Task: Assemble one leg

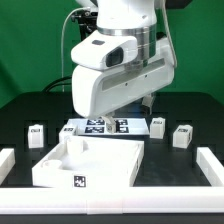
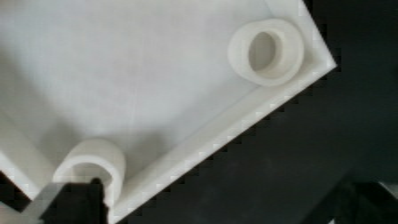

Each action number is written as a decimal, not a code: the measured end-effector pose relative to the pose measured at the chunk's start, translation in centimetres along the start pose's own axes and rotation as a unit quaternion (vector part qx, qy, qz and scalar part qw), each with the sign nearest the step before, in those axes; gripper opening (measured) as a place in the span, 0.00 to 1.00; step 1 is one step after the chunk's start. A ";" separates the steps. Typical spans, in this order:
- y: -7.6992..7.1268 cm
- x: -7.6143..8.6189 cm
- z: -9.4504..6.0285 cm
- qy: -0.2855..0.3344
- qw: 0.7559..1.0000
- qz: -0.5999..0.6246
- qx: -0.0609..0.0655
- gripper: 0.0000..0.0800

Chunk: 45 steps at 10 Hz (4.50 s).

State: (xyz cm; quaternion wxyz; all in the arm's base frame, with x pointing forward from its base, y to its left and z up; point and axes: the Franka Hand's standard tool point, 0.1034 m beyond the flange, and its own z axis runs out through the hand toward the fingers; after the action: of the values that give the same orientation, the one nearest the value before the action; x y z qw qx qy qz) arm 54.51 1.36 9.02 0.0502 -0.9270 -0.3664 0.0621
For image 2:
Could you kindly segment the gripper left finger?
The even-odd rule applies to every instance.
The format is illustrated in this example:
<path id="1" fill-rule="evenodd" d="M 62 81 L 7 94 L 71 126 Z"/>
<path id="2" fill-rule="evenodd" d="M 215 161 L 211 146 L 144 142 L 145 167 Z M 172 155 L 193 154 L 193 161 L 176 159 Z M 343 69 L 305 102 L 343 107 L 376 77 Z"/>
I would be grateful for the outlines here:
<path id="1" fill-rule="evenodd" d="M 87 182 L 51 182 L 23 212 L 23 224 L 108 224 L 105 185 Z"/>

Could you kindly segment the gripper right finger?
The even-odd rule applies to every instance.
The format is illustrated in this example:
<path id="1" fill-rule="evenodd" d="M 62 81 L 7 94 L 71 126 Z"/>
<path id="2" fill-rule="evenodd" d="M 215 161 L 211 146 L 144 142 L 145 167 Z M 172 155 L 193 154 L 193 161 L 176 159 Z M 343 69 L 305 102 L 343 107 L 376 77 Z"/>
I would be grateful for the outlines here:
<path id="1" fill-rule="evenodd" d="M 382 182 L 343 182 L 327 224 L 398 224 L 398 196 Z"/>

